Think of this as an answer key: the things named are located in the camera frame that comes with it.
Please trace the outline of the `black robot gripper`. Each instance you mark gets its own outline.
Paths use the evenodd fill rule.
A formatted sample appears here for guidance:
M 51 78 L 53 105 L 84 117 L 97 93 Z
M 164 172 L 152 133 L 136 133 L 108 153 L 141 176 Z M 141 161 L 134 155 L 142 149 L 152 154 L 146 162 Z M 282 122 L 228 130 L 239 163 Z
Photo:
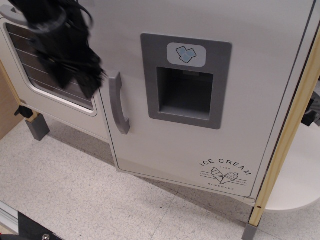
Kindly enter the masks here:
M 75 78 L 87 99 L 102 86 L 101 59 L 89 47 L 89 28 L 84 22 L 66 22 L 49 31 L 30 28 L 30 45 L 40 63 L 62 89 Z

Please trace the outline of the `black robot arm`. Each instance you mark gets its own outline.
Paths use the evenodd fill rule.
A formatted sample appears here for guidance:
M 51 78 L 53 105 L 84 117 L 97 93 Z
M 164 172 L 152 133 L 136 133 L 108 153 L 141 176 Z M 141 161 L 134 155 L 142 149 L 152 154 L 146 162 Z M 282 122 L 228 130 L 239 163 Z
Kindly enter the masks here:
M 102 86 L 100 57 L 90 48 L 86 9 L 75 0 L 12 0 L 34 37 L 30 45 L 57 85 L 64 89 L 75 79 L 88 99 Z

